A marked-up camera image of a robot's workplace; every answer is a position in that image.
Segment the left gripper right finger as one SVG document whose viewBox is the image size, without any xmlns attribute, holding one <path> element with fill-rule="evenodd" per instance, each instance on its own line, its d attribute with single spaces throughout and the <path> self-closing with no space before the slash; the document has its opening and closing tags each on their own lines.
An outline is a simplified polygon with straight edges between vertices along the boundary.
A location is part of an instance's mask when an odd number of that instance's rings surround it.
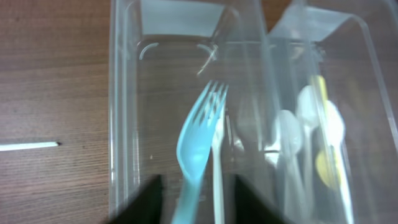
<svg viewBox="0 0 398 224">
<path fill-rule="evenodd" d="M 281 216 L 258 196 L 241 175 L 234 175 L 234 210 L 237 224 L 285 224 Z"/>
</svg>

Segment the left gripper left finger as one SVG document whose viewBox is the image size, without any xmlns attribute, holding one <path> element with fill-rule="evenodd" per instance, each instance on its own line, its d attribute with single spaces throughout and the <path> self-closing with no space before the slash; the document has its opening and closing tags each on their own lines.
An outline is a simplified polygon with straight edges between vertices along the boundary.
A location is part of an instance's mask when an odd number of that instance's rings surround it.
<svg viewBox="0 0 398 224">
<path fill-rule="evenodd" d="M 162 216 L 163 183 L 160 174 L 153 175 L 139 189 L 128 205 L 106 224 L 159 224 Z"/>
</svg>

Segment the white fork bent handle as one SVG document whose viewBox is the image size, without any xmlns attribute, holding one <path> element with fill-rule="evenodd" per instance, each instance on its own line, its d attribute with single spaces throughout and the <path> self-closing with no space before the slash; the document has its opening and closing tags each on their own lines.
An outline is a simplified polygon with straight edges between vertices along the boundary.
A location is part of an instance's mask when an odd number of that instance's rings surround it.
<svg viewBox="0 0 398 224">
<path fill-rule="evenodd" d="M 224 140 L 225 105 L 217 120 L 215 133 L 211 145 L 213 155 L 213 211 L 215 224 L 224 224 L 224 192 L 221 165 L 221 149 Z"/>
</svg>

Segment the light blue plastic fork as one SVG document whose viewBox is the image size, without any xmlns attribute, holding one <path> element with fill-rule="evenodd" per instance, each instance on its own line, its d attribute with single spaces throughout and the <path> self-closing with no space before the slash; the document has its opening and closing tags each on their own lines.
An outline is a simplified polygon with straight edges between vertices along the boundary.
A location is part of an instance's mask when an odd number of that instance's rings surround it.
<svg viewBox="0 0 398 224">
<path fill-rule="evenodd" d="M 213 80 L 192 106 L 178 137 L 176 156 L 183 185 L 172 223 L 194 223 L 216 124 L 229 86 Z"/>
</svg>

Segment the white spoon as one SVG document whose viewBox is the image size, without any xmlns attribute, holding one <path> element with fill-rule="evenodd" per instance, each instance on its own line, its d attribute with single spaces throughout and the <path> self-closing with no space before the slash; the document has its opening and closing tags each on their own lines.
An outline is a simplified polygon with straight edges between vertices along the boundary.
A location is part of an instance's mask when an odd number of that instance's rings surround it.
<svg viewBox="0 0 398 224">
<path fill-rule="evenodd" d="M 304 133 L 303 178 L 307 196 L 308 212 L 309 214 L 312 214 L 314 208 L 312 132 L 320 124 L 315 88 L 312 85 L 303 87 L 298 94 L 296 115 L 303 127 Z"/>
<path fill-rule="evenodd" d="M 282 187 L 282 212 L 290 223 L 305 223 L 308 218 L 306 196 L 297 154 L 303 146 L 303 134 L 296 116 L 289 110 L 277 114 L 281 151 L 279 171 Z"/>
<path fill-rule="evenodd" d="M 351 193 L 342 150 L 346 131 L 345 123 L 340 111 L 330 100 L 326 101 L 326 121 L 326 139 L 333 153 L 333 162 L 330 162 L 331 167 L 328 168 L 331 188 L 340 191 L 346 221 L 353 224 Z"/>
</svg>

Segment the yellow plastic spoon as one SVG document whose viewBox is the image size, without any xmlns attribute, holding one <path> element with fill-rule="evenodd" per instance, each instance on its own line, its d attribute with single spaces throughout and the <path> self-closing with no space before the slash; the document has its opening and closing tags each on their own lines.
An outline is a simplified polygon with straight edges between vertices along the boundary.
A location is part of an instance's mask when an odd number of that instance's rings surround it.
<svg viewBox="0 0 398 224">
<path fill-rule="evenodd" d="M 327 87 L 326 87 L 326 81 L 321 75 L 317 75 L 314 78 L 314 82 L 319 86 L 320 89 L 320 95 L 322 99 L 322 104 L 323 104 L 323 112 L 326 116 L 326 101 L 328 99 L 328 93 L 327 93 Z M 327 131 L 327 121 L 325 121 L 326 126 L 323 126 L 325 128 L 325 134 Z M 327 147 L 323 147 L 317 154 L 315 158 L 315 167 L 316 171 L 321 179 L 321 181 L 331 189 L 331 184 L 330 184 L 330 179 L 328 176 L 328 168 L 331 167 L 330 162 L 333 162 L 333 153 L 328 145 L 327 139 L 326 139 Z"/>
</svg>

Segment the white fork straight handle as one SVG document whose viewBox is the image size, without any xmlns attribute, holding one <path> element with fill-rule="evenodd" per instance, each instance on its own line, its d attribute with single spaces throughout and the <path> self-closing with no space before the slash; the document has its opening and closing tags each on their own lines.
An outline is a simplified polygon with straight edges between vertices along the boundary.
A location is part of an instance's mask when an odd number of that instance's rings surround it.
<svg viewBox="0 0 398 224">
<path fill-rule="evenodd" d="M 59 142 L 30 142 L 30 143 L 18 143 L 18 144 L 2 144 L 1 152 L 6 151 L 18 151 L 26 149 L 40 149 L 46 147 L 57 147 Z"/>
</svg>

